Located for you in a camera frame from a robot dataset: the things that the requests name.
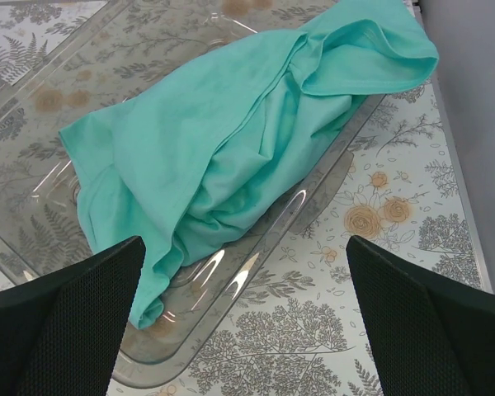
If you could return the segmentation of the teal green t-shirt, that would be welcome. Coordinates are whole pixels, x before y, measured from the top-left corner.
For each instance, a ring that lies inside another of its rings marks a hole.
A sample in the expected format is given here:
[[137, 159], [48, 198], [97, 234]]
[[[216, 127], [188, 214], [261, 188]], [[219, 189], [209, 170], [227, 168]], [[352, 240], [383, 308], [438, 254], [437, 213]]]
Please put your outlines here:
[[212, 50], [61, 129], [91, 250], [144, 240], [130, 322], [151, 326], [177, 271], [241, 238], [368, 96], [420, 85], [438, 60], [402, 2], [340, 1], [297, 29]]

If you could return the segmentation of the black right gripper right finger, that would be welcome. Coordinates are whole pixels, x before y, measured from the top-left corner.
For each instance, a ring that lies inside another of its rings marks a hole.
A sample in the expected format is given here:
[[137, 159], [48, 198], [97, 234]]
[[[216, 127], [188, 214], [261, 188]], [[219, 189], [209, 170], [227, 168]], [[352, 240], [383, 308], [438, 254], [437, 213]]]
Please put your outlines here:
[[353, 236], [351, 279], [386, 395], [495, 395], [495, 295]]

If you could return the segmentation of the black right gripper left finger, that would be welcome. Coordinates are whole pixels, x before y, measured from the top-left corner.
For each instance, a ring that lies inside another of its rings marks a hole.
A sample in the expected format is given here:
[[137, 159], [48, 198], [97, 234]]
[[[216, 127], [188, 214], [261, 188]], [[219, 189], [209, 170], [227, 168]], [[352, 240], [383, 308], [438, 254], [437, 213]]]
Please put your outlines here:
[[104, 395], [144, 263], [141, 237], [0, 291], [0, 395]]

